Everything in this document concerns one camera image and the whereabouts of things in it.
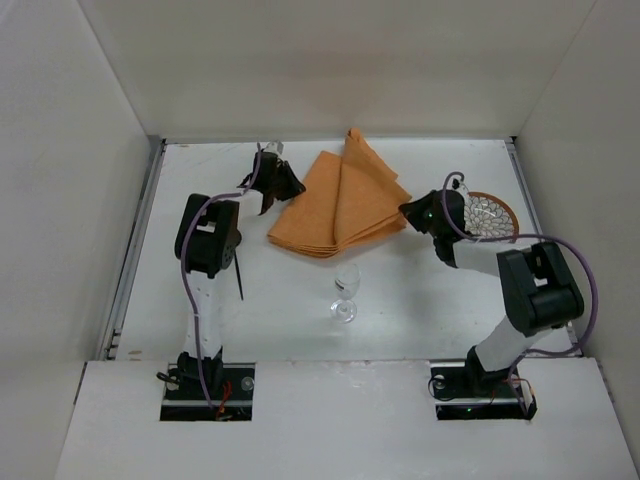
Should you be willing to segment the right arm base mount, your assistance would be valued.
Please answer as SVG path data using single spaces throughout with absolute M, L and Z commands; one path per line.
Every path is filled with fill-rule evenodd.
M 478 386 L 463 361 L 434 362 L 427 388 L 439 421 L 530 421 L 538 411 L 533 388 L 518 370 L 499 373 L 496 379 Z

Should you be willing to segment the orange cloth napkin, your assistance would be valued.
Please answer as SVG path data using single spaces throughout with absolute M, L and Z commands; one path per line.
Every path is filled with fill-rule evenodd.
M 399 207 L 411 195 L 398 174 L 369 146 L 361 131 L 348 131 L 340 155 L 323 151 L 304 178 L 306 191 L 283 210 L 269 242 L 313 258 L 330 258 L 350 247 L 400 232 Z

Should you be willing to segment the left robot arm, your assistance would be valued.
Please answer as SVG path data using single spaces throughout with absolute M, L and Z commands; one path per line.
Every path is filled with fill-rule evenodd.
M 218 275 L 238 268 L 236 250 L 242 241 L 239 223 L 265 214 L 276 201 L 306 191 L 288 161 L 283 144 L 259 147 L 250 173 L 235 190 L 187 199 L 176 235 L 174 253 L 190 304 L 190 320 L 176 376 L 212 395 L 222 383 L 222 313 Z

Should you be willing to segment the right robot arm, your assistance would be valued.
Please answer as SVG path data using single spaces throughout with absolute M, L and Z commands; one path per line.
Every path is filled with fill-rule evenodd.
M 480 397 L 507 381 L 521 357 L 551 330 L 582 316 L 584 299 L 560 241 L 537 235 L 473 236 L 464 229 L 464 209 L 463 195 L 449 189 L 399 206 L 416 231 L 431 236 L 444 264 L 500 281 L 505 316 L 471 347 L 462 370 L 462 384 Z

